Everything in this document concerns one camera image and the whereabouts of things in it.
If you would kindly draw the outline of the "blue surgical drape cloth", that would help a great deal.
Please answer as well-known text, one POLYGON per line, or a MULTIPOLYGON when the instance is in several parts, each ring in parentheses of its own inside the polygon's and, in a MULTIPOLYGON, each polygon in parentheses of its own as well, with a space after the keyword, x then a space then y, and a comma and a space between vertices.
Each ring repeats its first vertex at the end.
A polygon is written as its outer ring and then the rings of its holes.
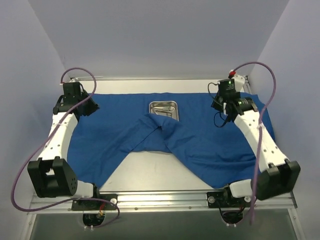
POLYGON ((101 187, 131 152, 171 153, 209 186, 251 179, 255 153, 233 123, 216 126, 207 93, 96 94, 99 109, 81 117, 67 162, 77 178, 101 187), (175 101, 179 121, 149 113, 154 101, 175 101))

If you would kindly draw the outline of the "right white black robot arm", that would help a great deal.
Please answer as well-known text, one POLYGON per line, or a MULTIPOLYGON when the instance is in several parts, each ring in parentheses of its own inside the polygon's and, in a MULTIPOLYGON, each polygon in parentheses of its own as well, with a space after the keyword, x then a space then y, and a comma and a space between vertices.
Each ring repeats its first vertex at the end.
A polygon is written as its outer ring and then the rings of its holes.
POLYGON ((240 92, 222 93, 220 90, 211 105, 226 115, 223 123, 233 122, 244 135, 255 153, 255 166, 250 186, 252 197, 267 200, 293 191, 301 167, 297 161, 290 161, 280 150, 266 126, 263 116, 267 106, 258 110, 250 97, 241 97, 240 92))

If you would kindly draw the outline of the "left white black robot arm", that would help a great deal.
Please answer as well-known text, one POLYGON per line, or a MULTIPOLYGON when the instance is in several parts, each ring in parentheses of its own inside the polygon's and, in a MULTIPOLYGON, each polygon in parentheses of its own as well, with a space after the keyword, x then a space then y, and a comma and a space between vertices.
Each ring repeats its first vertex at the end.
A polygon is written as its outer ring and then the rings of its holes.
POLYGON ((73 132, 81 116, 89 116, 99 109, 88 96, 62 95, 53 108, 50 139, 44 144, 37 160, 30 161, 27 171, 39 198, 83 198, 90 210, 100 206, 101 197, 93 183, 78 180, 67 162, 67 154, 73 132))

